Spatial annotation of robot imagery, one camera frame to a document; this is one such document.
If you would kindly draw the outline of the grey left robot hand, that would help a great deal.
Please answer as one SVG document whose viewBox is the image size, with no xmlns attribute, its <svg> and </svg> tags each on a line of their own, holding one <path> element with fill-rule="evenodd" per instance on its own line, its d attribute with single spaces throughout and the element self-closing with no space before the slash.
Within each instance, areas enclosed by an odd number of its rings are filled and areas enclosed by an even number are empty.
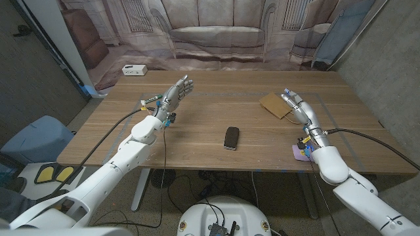
<svg viewBox="0 0 420 236">
<path fill-rule="evenodd" d="M 154 111 L 153 116 L 160 121 L 165 121 L 178 108 L 180 101 L 185 96 L 188 96 L 193 89 L 193 80 L 190 80 L 187 75 L 184 75 L 163 94 L 161 104 Z"/>
</svg>

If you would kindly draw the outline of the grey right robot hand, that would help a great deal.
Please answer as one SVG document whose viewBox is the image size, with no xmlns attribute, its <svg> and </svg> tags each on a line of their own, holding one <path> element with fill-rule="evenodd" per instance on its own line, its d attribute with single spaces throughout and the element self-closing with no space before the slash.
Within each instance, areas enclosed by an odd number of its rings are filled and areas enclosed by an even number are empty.
<svg viewBox="0 0 420 236">
<path fill-rule="evenodd" d="M 309 136 L 323 135 L 320 122 L 314 110 L 297 93 L 285 88 L 281 98 L 291 108 L 297 120 L 304 125 L 304 131 Z"/>
</svg>

